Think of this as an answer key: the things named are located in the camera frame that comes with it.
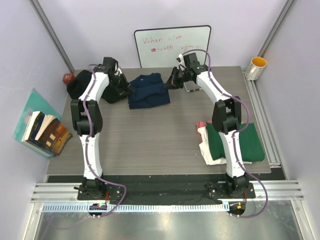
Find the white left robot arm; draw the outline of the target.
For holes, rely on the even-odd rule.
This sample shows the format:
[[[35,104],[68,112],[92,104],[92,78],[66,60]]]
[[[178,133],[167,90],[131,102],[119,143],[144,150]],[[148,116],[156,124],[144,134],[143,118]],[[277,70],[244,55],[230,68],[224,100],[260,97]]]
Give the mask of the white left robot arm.
[[[70,110],[73,129],[79,136],[84,158],[84,173],[79,193],[90,194],[100,200],[107,192],[100,162],[99,138],[103,128],[99,101],[106,90],[109,95],[127,97],[134,93],[119,63],[104,57],[101,64],[91,64],[89,82],[82,93],[71,100]]]

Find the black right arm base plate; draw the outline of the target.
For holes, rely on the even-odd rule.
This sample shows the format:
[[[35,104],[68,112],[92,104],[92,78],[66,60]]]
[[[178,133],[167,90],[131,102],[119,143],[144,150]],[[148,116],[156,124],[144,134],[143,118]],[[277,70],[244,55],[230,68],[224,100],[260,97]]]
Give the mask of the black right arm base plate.
[[[254,199],[256,193],[254,185],[250,182],[248,187],[243,191],[236,191],[234,193],[228,193],[227,185],[225,182],[209,182],[204,185],[207,190],[206,197],[212,200],[218,199]]]

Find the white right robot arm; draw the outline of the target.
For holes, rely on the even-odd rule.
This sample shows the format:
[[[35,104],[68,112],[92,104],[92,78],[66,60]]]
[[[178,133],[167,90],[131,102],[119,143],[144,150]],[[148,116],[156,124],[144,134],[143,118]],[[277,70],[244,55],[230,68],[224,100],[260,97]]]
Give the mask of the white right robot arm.
[[[179,54],[176,60],[178,65],[172,69],[165,87],[169,90],[178,89],[182,88],[184,83],[192,81],[204,90],[213,102],[211,121],[219,133],[226,159],[225,191],[230,197],[240,197],[249,187],[240,147],[243,102],[222,87],[210,67],[200,64],[196,53],[187,51]]]

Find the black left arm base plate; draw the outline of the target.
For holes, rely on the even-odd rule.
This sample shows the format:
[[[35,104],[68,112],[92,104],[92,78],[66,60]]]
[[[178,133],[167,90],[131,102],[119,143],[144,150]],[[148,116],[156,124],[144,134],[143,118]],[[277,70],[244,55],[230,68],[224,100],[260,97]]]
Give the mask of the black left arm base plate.
[[[84,188],[83,185],[74,186],[74,190],[77,191],[77,199],[80,201],[88,200],[110,200],[118,201],[123,196],[124,189],[119,186],[106,185],[101,190]]]

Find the navy blue t shirt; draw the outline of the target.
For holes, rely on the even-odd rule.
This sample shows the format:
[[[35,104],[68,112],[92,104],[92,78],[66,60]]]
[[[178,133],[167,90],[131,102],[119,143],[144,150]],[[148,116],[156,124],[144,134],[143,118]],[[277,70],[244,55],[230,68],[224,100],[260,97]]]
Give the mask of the navy blue t shirt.
[[[160,73],[139,75],[130,82],[134,93],[128,96],[128,107],[133,109],[153,108],[170,104],[169,91],[165,88]]]

